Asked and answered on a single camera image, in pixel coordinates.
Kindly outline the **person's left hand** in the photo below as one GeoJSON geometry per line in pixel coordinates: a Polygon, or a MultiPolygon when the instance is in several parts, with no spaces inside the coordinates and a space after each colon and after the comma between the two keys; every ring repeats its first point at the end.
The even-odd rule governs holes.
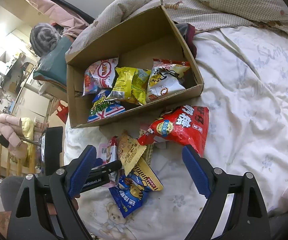
{"type": "Polygon", "coordinates": [[[80,197],[81,197],[81,195],[77,194],[72,199],[62,200],[59,203],[47,202],[47,208],[48,208],[49,215],[56,216],[56,215],[58,215],[59,212],[62,212],[65,207],[68,207],[70,210],[73,209],[75,211],[78,211],[79,205],[78,205],[77,200],[80,197]]]}

